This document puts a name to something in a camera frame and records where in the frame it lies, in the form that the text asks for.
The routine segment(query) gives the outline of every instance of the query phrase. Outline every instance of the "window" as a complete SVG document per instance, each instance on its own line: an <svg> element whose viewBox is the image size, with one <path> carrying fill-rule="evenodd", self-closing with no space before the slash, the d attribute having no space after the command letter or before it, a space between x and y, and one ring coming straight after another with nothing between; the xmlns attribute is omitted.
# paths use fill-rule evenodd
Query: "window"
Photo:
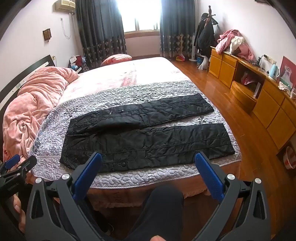
<svg viewBox="0 0 296 241"><path fill-rule="evenodd" d="M159 31L160 0L117 0L125 33Z"/></svg>

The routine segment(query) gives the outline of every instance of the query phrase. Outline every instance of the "human hand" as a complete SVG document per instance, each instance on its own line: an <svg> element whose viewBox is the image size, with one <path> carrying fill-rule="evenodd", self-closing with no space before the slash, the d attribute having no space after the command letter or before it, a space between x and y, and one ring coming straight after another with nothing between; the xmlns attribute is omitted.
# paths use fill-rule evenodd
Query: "human hand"
<svg viewBox="0 0 296 241"><path fill-rule="evenodd" d="M20 214L19 229L21 232L25 233L26 214L22 210L22 204L17 195L13 195L13 207Z"/></svg>
<svg viewBox="0 0 296 241"><path fill-rule="evenodd" d="M161 236L154 236L150 239L150 241L166 241L164 238L162 238Z"/></svg>

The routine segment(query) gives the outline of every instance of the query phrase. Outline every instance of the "dark trousers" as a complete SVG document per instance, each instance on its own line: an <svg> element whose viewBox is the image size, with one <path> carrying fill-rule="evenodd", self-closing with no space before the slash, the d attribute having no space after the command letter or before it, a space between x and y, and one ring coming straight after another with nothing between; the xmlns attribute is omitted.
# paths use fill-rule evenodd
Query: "dark trousers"
<svg viewBox="0 0 296 241"><path fill-rule="evenodd" d="M180 241L182 232L182 211L184 198L182 192L170 185L155 188L143 202L143 210L123 241L150 241L154 236L161 236L166 241ZM81 209L105 241L116 241L106 235L106 219L95 212L89 202L80 204ZM63 208L60 217L65 229L75 236Z"/></svg>

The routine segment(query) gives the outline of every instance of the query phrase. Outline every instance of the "pillow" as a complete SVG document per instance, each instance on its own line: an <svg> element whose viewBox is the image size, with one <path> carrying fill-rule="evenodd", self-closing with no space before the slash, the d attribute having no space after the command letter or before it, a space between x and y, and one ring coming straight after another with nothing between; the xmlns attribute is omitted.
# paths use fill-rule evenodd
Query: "pillow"
<svg viewBox="0 0 296 241"><path fill-rule="evenodd" d="M128 54L115 54L112 55L108 58L106 58L102 63L101 67L105 65L110 65L110 64L116 64L116 63L121 63L121 62L126 62L132 60L132 57L129 56Z"/></svg>

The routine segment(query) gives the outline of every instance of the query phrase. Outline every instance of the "electric kettle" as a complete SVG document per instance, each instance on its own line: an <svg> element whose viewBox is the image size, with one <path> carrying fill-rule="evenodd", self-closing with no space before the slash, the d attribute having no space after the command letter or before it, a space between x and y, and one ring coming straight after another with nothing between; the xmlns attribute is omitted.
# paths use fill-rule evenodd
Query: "electric kettle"
<svg viewBox="0 0 296 241"><path fill-rule="evenodd" d="M269 76L271 78L273 78L274 80L276 80L277 77L279 77L280 75L280 70L278 68L278 66L276 66L275 64L272 65L270 71L269 71Z"/></svg>

